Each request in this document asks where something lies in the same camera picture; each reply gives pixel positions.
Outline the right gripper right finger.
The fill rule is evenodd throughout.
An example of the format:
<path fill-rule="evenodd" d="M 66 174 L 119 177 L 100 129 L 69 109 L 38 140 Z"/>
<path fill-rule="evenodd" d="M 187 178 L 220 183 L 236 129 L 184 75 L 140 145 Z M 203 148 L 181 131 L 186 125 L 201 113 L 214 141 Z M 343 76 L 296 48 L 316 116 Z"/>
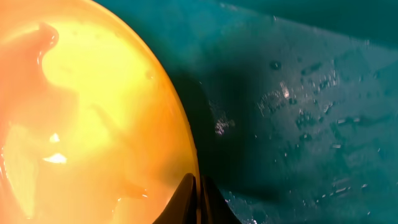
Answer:
<path fill-rule="evenodd" d="M 210 177 L 201 177 L 201 224 L 241 224 Z"/>

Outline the yellow-green plastic plate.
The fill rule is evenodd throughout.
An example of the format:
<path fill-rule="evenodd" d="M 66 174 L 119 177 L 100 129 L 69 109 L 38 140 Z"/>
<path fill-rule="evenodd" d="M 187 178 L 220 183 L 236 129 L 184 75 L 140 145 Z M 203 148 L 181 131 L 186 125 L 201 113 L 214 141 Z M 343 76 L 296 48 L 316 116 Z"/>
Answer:
<path fill-rule="evenodd" d="M 94 1 L 1 2 L 1 222 L 154 223 L 198 174 L 145 42 Z"/>

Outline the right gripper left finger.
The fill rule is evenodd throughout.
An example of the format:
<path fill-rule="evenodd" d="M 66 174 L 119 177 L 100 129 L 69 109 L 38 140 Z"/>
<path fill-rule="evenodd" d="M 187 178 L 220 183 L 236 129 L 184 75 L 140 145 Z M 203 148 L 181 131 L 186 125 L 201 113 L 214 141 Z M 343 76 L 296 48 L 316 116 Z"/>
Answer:
<path fill-rule="evenodd" d="M 153 224 L 196 224 L 197 185 L 195 176 L 185 174 L 164 211 Z"/>

